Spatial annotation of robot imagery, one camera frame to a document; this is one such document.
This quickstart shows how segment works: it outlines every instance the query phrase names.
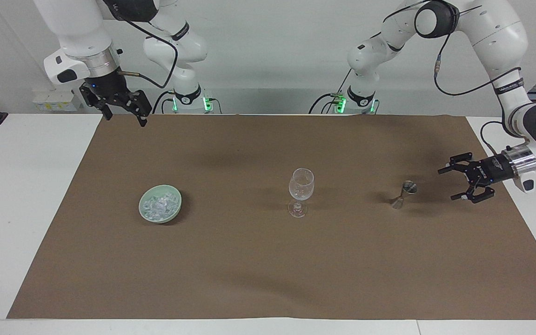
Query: wine glass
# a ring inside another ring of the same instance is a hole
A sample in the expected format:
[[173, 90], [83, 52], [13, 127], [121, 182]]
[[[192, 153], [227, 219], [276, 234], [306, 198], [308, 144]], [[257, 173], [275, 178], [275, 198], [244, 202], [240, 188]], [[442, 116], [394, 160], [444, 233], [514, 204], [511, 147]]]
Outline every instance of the wine glass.
[[304, 201], [310, 199], [315, 188], [313, 172], [308, 169], [297, 169], [289, 182], [289, 193], [294, 198], [287, 206], [289, 214], [296, 218], [306, 216], [308, 207]]

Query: green led light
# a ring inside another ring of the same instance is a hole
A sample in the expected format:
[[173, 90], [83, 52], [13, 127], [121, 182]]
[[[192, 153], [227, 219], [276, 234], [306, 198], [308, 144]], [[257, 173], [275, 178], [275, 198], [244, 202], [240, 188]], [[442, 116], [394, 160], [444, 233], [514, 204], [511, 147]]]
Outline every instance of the green led light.
[[344, 113], [344, 108], [347, 105], [347, 99], [341, 98], [341, 101], [338, 102], [338, 105], [336, 105], [336, 112], [339, 114]]
[[379, 100], [378, 99], [374, 99], [374, 101], [372, 101], [372, 108], [370, 109], [370, 112], [369, 114], [377, 114], [378, 113], [378, 108], [379, 108]]
[[204, 108], [206, 109], [206, 112], [210, 112], [212, 110], [212, 102], [206, 97], [204, 97]]

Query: white wall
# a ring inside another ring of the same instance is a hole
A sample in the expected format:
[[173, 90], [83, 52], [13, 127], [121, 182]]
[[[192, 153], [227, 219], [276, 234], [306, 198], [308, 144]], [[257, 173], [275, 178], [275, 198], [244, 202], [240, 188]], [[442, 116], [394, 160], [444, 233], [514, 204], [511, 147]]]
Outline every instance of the white wall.
[[[210, 45], [196, 64], [200, 79], [219, 98], [225, 112], [305, 113], [319, 93], [335, 91], [346, 74], [347, 50], [379, 31], [397, 6], [383, 0], [181, 0], [187, 19]], [[536, 1], [511, 0], [529, 35], [523, 60], [527, 88], [536, 83]], [[122, 68], [157, 81], [164, 72], [149, 62], [143, 34], [106, 21], [115, 46], [125, 53]], [[499, 115], [491, 89], [462, 98], [438, 93], [432, 69], [441, 40], [414, 38], [393, 62], [380, 68], [382, 113]], [[0, 109], [33, 113], [32, 89], [47, 89], [42, 59], [58, 48], [31, 0], [0, 0]], [[488, 80], [463, 34], [455, 34], [444, 53], [440, 83], [448, 91], [470, 89]], [[137, 78], [150, 100], [160, 90]]]

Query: black cable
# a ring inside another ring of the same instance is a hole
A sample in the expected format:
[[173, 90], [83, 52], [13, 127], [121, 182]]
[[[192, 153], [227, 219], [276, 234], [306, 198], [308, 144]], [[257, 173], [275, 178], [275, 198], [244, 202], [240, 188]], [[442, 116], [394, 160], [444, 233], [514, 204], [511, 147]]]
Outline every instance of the black cable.
[[474, 11], [475, 9], [477, 9], [477, 8], [481, 8], [481, 7], [483, 7], [483, 5], [481, 5], [481, 6], [477, 6], [477, 7], [473, 7], [473, 8], [471, 8], [471, 9], [466, 9], [466, 11], [462, 11], [462, 12], [460, 12], [459, 14], [462, 15], [462, 14], [464, 14], [464, 13], [468, 13], [468, 12], [470, 12], [470, 11]]
[[158, 98], [157, 98], [157, 101], [154, 103], [154, 107], [153, 107], [153, 111], [152, 113], [154, 114], [156, 112], [156, 108], [158, 106], [158, 102], [160, 102], [160, 100], [162, 99], [162, 97], [164, 97], [165, 95], [167, 94], [175, 94], [175, 92], [171, 92], [171, 91], [164, 91], [163, 93], [161, 93]]
[[419, 2], [417, 2], [417, 3], [415, 3], [415, 4], [412, 4], [411, 6], [406, 6], [406, 7], [404, 7], [404, 8], [398, 9], [396, 12], [391, 13], [391, 14], [388, 15], [385, 19], [383, 19], [383, 22], [385, 22], [387, 19], [390, 19], [391, 17], [393, 17], [394, 15], [396, 15], [396, 14], [398, 14], [398, 13], [400, 13], [400, 12], [406, 11], [407, 9], [411, 9], [411, 8], [413, 8], [413, 7], [415, 7], [415, 6], [418, 6], [418, 5], [420, 5], [420, 4], [423, 4], [423, 3], [425, 3], [425, 2], [430, 2], [430, 1], [431, 1], [431, 0], [423, 0], [423, 1], [419, 1]]
[[128, 76], [128, 77], [136, 77], [136, 78], [142, 78], [144, 80], [146, 80], [147, 82], [150, 82], [152, 83], [153, 85], [155, 85], [156, 87], [158, 88], [164, 88], [162, 87], [160, 84], [158, 84], [157, 82], [155, 82], [154, 80], [152, 80], [151, 78], [141, 74], [140, 72], [128, 72], [128, 71], [117, 71], [117, 74], [119, 74], [120, 76]]
[[307, 113], [307, 114], [311, 114], [311, 111], [313, 111], [313, 108], [315, 108], [315, 105], [317, 105], [320, 102], [320, 100], [322, 100], [323, 98], [326, 98], [326, 97], [331, 97], [331, 96], [332, 96], [332, 94], [326, 93], [326, 94], [322, 95], [321, 97], [317, 98], [317, 100], [315, 100], [313, 105], [311, 105], [311, 108], [309, 108], [309, 113]]
[[[320, 112], [320, 114], [324, 114], [324, 111], [326, 110], [326, 106], [330, 106], [332, 107], [332, 105], [335, 105], [336, 102], [326, 102], [326, 104], [322, 107], [322, 111]], [[328, 111], [326, 112], [326, 114], [330, 113], [330, 107], [328, 107]]]
[[435, 70], [434, 70], [434, 84], [435, 84], [435, 87], [437, 87], [437, 89], [441, 93], [443, 93], [445, 95], [449, 95], [451, 97], [459, 97], [460, 95], [473, 93], [474, 91], [478, 91], [479, 89], [482, 89], [483, 87], [494, 83], [498, 79], [501, 79], [501, 78], [504, 78], [505, 76], [508, 76], [508, 74], [511, 74], [514, 71], [520, 71], [521, 70], [520, 67], [515, 67], [512, 70], [509, 70], [509, 71], [505, 72], [501, 76], [498, 76], [497, 78], [494, 78], [494, 79], [488, 81], [487, 83], [485, 83], [483, 85], [479, 85], [478, 87], [475, 87], [474, 89], [470, 89], [468, 91], [464, 91], [464, 92], [461, 92], [461, 93], [448, 93], [448, 92], [444, 91], [444, 89], [442, 89], [442, 87], [440, 87], [440, 84], [438, 83], [438, 74], [440, 72], [440, 67], [441, 67], [441, 63], [442, 63], [442, 53], [444, 52], [444, 48], [448, 44], [449, 39], [450, 39], [450, 34], [448, 34], [448, 36], [446, 37], [446, 40], [444, 41], [444, 44], [442, 45], [442, 48], [440, 49], [440, 52], [438, 53], [438, 59], [435, 62]]
[[489, 122], [485, 123], [485, 125], [481, 126], [481, 130], [479, 131], [479, 135], [481, 136], [481, 140], [483, 141], [483, 143], [485, 143], [485, 145], [491, 150], [493, 155], [497, 155], [497, 152], [494, 150], [494, 148], [491, 146], [491, 144], [489, 144], [489, 142], [487, 142], [485, 140], [485, 136], [483, 136], [483, 130], [485, 129], [485, 127], [487, 127], [487, 125], [491, 125], [492, 123], [498, 123], [498, 124], [500, 124], [502, 126], [504, 125], [503, 123], [498, 122], [498, 121], [489, 121]]
[[[375, 34], [375, 35], [372, 36], [371, 38], [374, 38], [375, 36], [378, 36], [379, 34], [381, 34], [381, 33]], [[352, 69], [349, 68], [349, 70], [348, 70], [348, 72], [347, 72], [347, 76], [345, 76], [344, 80], [343, 80], [342, 83], [341, 83], [341, 86], [338, 87], [338, 91], [337, 91], [337, 93], [342, 93], [342, 87], [344, 86], [344, 83], [347, 82], [347, 79], [348, 79], [349, 75], [351, 75], [351, 71], [352, 71]], [[336, 98], [332, 98], [331, 104], [326, 104], [326, 105], [324, 105], [324, 106], [328, 106], [328, 112], [326, 112], [326, 114], [330, 113], [330, 107], [332, 107], [332, 104], [334, 104], [334, 100], [336, 100]]]
[[179, 52], [177, 51], [177, 47], [175, 47], [171, 42], [163, 39], [163, 38], [160, 38], [158, 37], [157, 35], [147, 31], [146, 29], [136, 25], [134, 22], [132, 21], [129, 21], [129, 20], [126, 20], [125, 18], [123, 18], [121, 16], [121, 14], [119, 13], [119, 11], [115, 11], [115, 15], [117, 15], [117, 17], [119, 17], [120, 19], [122, 19], [123, 21], [127, 22], [129, 25], [131, 25], [132, 27], [140, 30], [141, 32], [143, 32], [144, 34], [147, 34], [148, 36], [151, 36], [153, 38], [156, 38], [157, 40], [163, 42], [164, 44], [170, 46], [173, 48], [173, 50], [175, 51], [175, 58], [173, 59], [173, 65], [171, 66], [171, 70], [168, 72], [168, 76], [167, 76], [167, 80], [165, 80], [164, 84], [161, 86], [160, 84], [158, 84], [157, 82], [155, 82], [154, 80], [148, 78], [147, 76], [144, 76], [142, 74], [140, 74], [138, 77], [139, 78], [142, 78], [142, 79], [145, 79], [149, 82], [151, 82], [152, 84], [154, 84], [156, 87], [158, 88], [165, 88], [167, 87], [167, 84], [168, 82], [171, 80], [171, 77], [173, 76], [173, 72], [175, 71], [175, 66], [177, 66], [177, 57], [179, 57]]
[[376, 100], [374, 101], [374, 103], [372, 104], [372, 108], [374, 108], [374, 104], [375, 104], [376, 102], [378, 102], [378, 107], [375, 109], [375, 113], [374, 113], [374, 115], [377, 115], [377, 114], [378, 114], [378, 110], [379, 110], [379, 106], [380, 106], [380, 101], [379, 101], [378, 99], [376, 99]]
[[500, 107], [502, 108], [502, 127], [504, 127], [504, 132], [506, 134], [512, 136], [513, 138], [524, 138], [522, 135], [514, 135], [511, 131], [508, 130], [506, 127], [506, 110], [504, 109], [504, 105], [502, 104], [502, 100], [500, 99], [499, 95], [496, 95], [497, 102], [500, 103]]
[[173, 98], [165, 99], [162, 104], [160, 104], [160, 112], [164, 114], [164, 103], [167, 101], [173, 101]]
[[219, 112], [223, 113], [223, 108], [221, 107], [221, 102], [217, 98], [210, 98], [210, 101], [216, 101], [219, 104]]

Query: glass base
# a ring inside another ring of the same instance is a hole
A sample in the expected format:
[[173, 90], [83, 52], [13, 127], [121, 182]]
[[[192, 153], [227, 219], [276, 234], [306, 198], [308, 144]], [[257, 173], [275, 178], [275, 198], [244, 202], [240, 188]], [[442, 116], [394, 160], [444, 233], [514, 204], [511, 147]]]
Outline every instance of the glass base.
[[394, 209], [400, 209], [404, 205], [404, 198], [398, 197], [393, 200], [392, 202], [392, 208]]
[[289, 214], [295, 218], [302, 218], [306, 216], [309, 210], [306, 204], [297, 200], [291, 200], [289, 205], [287, 205], [287, 208], [289, 209]]

